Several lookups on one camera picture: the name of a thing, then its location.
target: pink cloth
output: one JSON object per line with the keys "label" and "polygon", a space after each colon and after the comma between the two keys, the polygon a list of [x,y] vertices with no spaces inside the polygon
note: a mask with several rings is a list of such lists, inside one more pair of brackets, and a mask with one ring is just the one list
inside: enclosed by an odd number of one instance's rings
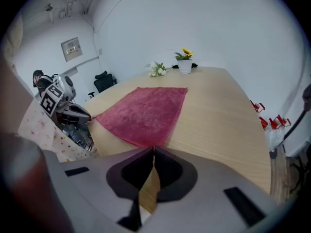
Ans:
{"label": "pink cloth", "polygon": [[111,133],[133,145],[162,146],[177,122],[187,90],[138,87],[96,119]]}

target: pipe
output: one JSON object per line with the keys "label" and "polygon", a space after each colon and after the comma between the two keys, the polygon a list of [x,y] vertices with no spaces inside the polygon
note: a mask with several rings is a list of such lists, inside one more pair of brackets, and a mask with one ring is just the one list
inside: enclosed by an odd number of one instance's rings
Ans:
{"label": "pipe", "polygon": [[64,17],[68,17],[68,6],[69,6],[69,0],[67,0],[67,2],[66,2],[65,16]]}
{"label": "pipe", "polygon": [[50,20],[51,20],[51,23],[54,23],[54,18],[53,18],[53,13],[52,13],[52,11],[50,11]]}

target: white flower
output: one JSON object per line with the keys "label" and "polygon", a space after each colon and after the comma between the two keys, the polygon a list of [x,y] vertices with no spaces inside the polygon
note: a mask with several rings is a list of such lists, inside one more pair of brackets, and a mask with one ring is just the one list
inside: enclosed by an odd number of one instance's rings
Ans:
{"label": "white flower", "polygon": [[157,64],[156,64],[155,62],[152,62],[152,63],[150,64],[150,67],[151,67],[151,68],[156,68],[156,67],[157,67]]}

